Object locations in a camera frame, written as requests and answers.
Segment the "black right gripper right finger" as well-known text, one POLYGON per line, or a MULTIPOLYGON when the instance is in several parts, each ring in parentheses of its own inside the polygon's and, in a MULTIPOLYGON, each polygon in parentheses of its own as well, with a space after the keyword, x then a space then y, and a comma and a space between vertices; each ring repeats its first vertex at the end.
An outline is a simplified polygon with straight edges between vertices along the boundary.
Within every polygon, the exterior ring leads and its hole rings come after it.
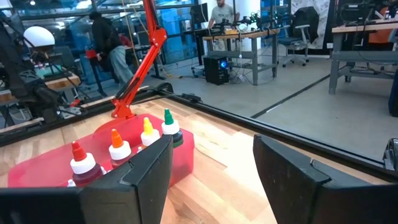
POLYGON ((398 224, 398 184, 371 184, 261 134, 253 154, 278 224, 398 224))

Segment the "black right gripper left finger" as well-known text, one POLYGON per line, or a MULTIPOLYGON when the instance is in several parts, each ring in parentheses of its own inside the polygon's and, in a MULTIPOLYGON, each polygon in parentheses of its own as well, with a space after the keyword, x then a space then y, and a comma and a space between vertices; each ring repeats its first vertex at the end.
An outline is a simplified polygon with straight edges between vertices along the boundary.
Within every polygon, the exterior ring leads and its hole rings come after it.
POLYGON ((0 224, 159 224, 172 159, 164 135, 84 187, 0 189, 0 224))

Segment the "large orange-capped colouring bottle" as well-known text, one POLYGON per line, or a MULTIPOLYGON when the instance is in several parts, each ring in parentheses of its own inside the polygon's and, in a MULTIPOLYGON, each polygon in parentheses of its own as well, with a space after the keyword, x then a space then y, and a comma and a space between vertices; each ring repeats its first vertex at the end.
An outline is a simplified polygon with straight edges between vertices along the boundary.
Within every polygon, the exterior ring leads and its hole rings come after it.
POLYGON ((116 129, 111 130, 111 145, 109 147, 112 168, 117 168, 132 156, 132 150, 127 141, 124 141, 116 129))

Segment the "large red-capped colouring bottle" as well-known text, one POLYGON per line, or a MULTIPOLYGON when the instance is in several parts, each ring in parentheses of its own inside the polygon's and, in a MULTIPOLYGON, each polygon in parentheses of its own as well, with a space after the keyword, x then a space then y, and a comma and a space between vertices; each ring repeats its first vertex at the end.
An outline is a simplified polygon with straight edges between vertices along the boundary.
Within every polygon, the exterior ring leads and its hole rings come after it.
POLYGON ((70 161, 72 179, 69 187, 82 187, 106 174, 104 168, 95 161, 90 152, 86 152, 77 141, 72 142, 73 159, 70 161))

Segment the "large yellow-capped colouring bottle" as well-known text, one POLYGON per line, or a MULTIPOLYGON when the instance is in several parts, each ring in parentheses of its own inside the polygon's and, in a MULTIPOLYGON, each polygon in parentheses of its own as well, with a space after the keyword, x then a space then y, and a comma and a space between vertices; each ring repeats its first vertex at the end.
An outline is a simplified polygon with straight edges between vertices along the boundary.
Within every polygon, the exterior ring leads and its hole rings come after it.
POLYGON ((157 129, 154 129, 150 119, 148 117, 144 118, 143 132, 141 133, 142 145, 147 147, 152 143, 160 139, 160 133, 157 129))

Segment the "large green-capped colouring bottle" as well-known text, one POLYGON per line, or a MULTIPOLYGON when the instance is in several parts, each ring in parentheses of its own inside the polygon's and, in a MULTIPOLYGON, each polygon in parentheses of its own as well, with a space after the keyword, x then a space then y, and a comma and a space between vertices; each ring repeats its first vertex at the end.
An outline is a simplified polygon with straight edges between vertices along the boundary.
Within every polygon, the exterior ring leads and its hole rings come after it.
POLYGON ((174 117, 168 108, 164 110, 164 122, 161 124, 161 127, 162 134, 172 135, 174 147, 178 147, 183 144, 183 133, 180 129, 179 123, 177 120, 174 120, 174 117))

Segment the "red desk lamp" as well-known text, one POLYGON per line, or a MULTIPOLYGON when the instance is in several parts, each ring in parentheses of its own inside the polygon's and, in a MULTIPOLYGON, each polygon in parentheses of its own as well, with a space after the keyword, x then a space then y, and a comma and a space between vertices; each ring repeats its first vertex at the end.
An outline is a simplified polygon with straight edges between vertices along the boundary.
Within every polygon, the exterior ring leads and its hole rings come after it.
POLYGON ((135 117, 135 114, 130 109, 131 103, 139 91, 139 87, 142 85, 150 66, 155 61, 161 47, 167 40, 167 32, 159 25, 157 20, 154 0, 143 0, 143 3, 149 31, 150 49, 137 69, 137 72, 129 81, 128 86, 125 87, 123 91, 116 94, 111 100, 112 104, 115 106, 115 110, 111 113, 113 120, 101 125, 97 131, 107 128, 112 129, 117 124, 135 117))

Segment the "wooden side bench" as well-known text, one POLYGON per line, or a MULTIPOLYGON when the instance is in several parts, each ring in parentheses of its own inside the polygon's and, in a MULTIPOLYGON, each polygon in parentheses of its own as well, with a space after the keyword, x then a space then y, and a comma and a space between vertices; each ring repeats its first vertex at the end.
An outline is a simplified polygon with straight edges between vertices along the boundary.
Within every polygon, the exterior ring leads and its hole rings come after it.
MULTIPOLYGON (((52 80, 49 82, 45 82, 45 84, 53 90, 63 91, 66 89, 73 88, 73 84, 79 85, 81 83, 80 78, 77 75, 72 75, 67 78, 60 78, 57 80, 52 80)), ((0 105, 4 103, 8 103, 11 101, 15 101, 15 98, 9 90, 0 91, 0 105)))

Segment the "black computer tower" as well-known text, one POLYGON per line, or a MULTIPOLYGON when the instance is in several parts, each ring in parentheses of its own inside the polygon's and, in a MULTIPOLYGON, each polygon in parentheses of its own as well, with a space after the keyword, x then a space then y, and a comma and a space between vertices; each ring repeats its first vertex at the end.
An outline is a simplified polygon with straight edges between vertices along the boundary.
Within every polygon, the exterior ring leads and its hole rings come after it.
POLYGON ((207 56, 203 59, 205 79, 208 83, 223 85, 229 83, 226 57, 207 56))

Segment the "grey wood-topped workbench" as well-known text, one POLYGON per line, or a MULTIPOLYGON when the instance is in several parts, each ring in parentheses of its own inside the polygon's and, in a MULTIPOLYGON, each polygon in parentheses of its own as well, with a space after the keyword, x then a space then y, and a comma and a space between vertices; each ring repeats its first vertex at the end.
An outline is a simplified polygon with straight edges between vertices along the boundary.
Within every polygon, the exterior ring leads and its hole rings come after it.
POLYGON ((331 55, 331 70, 328 92, 334 95, 341 76, 347 77, 365 77, 365 78, 384 78, 392 79, 389 75, 370 75, 366 73, 350 72, 351 66, 340 69, 340 62, 369 62, 369 63, 397 63, 398 64, 398 50, 397 51, 362 51, 362 50, 342 50, 341 46, 345 34, 354 33, 360 34, 364 31, 379 31, 379 30, 398 30, 398 20, 375 20, 374 23, 365 26, 338 26, 332 28, 333 34, 333 51, 331 55))

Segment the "person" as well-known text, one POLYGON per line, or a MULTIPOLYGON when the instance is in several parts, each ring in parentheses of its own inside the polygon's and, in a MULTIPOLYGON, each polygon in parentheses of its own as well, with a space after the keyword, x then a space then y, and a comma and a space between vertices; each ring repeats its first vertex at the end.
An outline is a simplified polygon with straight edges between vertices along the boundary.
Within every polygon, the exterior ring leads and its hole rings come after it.
POLYGON ((109 59, 114 73, 123 83, 129 83, 133 74, 126 62, 125 47, 121 43, 111 20, 96 11, 92 12, 89 18, 93 21, 91 28, 97 60, 100 62, 103 59, 109 59))
MULTIPOLYGON (((223 19, 228 20, 230 23, 238 21, 240 13, 234 10, 233 6, 225 3, 225 0, 216 0, 217 6, 212 9, 211 18, 208 23, 208 28, 211 29, 215 24, 222 23, 223 19)), ((226 50, 226 40, 217 39, 213 44, 215 51, 226 50)))

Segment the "grey workbench with robots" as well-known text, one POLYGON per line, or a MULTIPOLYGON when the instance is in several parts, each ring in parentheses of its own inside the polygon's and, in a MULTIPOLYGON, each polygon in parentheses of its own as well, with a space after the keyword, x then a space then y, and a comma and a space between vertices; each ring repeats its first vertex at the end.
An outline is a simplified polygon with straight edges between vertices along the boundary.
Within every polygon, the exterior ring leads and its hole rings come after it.
POLYGON ((258 74, 259 72, 263 72, 266 70, 272 70, 272 77, 275 78, 277 76, 277 67, 278 67, 278 56, 279 56, 279 47, 277 45, 277 34, 280 29, 266 29, 263 31, 251 31, 251 32, 240 32, 238 31, 236 34, 223 34, 223 35, 211 35, 205 36, 203 40, 208 42, 208 53, 207 56, 216 56, 216 57, 226 57, 226 58, 236 58, 240 59, 239 65, 233 65, 233 67, 243 69, 242 59, 250 60, 251 63, 248 66, 245 66, 246 69, 252 70, 252 85, 258 85, 258 74), (271 47, 272 54, 271 59, 272 62, 268 65, 259 65, 258 58, 259 54, 257 52, 257 40, 259 38, 271 38, 271 47), (239 50, 231 50, 227 48, 225 51, 213 50, 213 42, 215 40, 227 40, 227 42, 231 40, 242 41, 244 39, 250 40, 250 49, 248 51, 243 51, 243 47, 240 47, 239 50))

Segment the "black office chair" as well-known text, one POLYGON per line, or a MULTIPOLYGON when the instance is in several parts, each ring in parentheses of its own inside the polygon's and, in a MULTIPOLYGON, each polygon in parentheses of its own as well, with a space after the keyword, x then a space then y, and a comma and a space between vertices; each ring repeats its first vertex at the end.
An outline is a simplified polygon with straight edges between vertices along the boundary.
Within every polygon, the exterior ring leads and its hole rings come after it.
POLYGON ((294 14, 285 13, 281 16, 285 36, 278 39, 277 43, 289 50, 291 55, 286 55, 282 66, 291 62, 301 61, 303 67, 309 62, 309 46, 318 38, 319 15, 313 6, 301 7, 294 14))

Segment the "white dome-shaped object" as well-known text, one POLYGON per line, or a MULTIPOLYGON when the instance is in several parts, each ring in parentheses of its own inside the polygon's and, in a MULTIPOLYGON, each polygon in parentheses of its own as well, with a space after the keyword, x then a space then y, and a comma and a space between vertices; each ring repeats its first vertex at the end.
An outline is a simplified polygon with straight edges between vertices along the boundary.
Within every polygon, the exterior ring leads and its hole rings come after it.
POLYGON ((54 46, 55 38, 46 28, 32 26, 27 28, 24 33, 24 42, 28 47, 54 46))

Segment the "white patterned wall hanging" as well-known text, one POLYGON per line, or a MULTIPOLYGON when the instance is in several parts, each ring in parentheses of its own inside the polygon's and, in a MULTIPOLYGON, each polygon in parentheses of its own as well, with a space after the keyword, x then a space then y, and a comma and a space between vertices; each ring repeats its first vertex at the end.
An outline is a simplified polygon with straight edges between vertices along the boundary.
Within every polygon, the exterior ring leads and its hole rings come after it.
POLYGON ((318 37, 312 44, 310 44, 310 48, 322 49, 328 20, 330 0, 291 0, 291 13, 294 14, 299 8, 310 6, 314 7, 319 15, 317 29, 318 37))

